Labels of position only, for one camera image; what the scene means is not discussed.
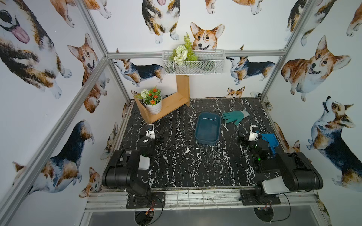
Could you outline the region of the teal plastic storage box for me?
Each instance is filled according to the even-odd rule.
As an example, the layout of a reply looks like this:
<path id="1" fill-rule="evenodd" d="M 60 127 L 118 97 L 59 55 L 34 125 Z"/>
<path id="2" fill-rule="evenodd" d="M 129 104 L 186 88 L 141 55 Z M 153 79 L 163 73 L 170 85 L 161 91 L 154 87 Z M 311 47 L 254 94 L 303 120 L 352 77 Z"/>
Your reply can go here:
<path id="1" fill-rule="evenodd" d="M 221 118 L 219 115 L 202 112 L 195 128 L 195 139 L 203 145 L 214 146 L 220 137 Z"/>

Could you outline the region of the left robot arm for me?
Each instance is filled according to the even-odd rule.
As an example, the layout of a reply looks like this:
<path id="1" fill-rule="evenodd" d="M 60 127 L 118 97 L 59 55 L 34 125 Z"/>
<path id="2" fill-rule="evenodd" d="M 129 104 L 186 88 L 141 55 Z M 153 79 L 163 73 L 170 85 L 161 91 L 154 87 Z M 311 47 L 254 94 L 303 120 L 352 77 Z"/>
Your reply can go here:
<path id="1" fill-rule="evenodd" d="M 163 142 L 163 137 L 142 137 L 134 150 L 126 148 L 114 151 L 103 172 L 102 185 L 107 188 L 124 188 L 132 201 L 149 204 L 152 201 L 151 188 L 138 178 L 140 157 L 152 157 L 155 145 Z"/>

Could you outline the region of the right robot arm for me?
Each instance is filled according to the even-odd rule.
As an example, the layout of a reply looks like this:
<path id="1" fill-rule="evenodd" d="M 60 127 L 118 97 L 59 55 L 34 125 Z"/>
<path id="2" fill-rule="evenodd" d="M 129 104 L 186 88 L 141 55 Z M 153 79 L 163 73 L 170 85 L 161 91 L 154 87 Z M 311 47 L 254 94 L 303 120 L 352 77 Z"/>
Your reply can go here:
<path id="1" fill-rule="evenodd" d="M 278 153 L 274 134 L 250 132 L 238 141 L 251 152 L 257 173 L 277 172 L 279 176 L 258 182 L 253 197 L 261 198 L 291 192 L 310 192 L 323 188 L 323 179 L 303 153 Z"/>

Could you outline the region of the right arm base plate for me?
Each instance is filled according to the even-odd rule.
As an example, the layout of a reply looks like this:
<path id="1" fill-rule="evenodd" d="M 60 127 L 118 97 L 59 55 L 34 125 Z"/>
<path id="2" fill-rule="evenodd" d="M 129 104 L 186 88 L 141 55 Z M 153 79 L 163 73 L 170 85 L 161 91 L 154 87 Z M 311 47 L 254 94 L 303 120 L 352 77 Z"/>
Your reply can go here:
<path id="1" fill-rule="evenodd" d="M 241 201 L 244 206 L 281 204 L 278 195 L 258 194 L 255 190 L 240 190 L 239 193 L 239 201 Z"/>

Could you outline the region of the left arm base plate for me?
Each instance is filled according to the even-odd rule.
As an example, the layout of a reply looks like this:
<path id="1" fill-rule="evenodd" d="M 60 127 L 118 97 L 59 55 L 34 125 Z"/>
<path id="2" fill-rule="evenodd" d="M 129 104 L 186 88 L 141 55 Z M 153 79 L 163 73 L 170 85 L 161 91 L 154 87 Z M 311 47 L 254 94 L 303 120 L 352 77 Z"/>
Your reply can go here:
<path id="1" fill-rule="evenodd" d="M 126 199 L 126 209 L 164 208 L 166 193 L 152 192 L 145 197 L 128 194 Z"/>

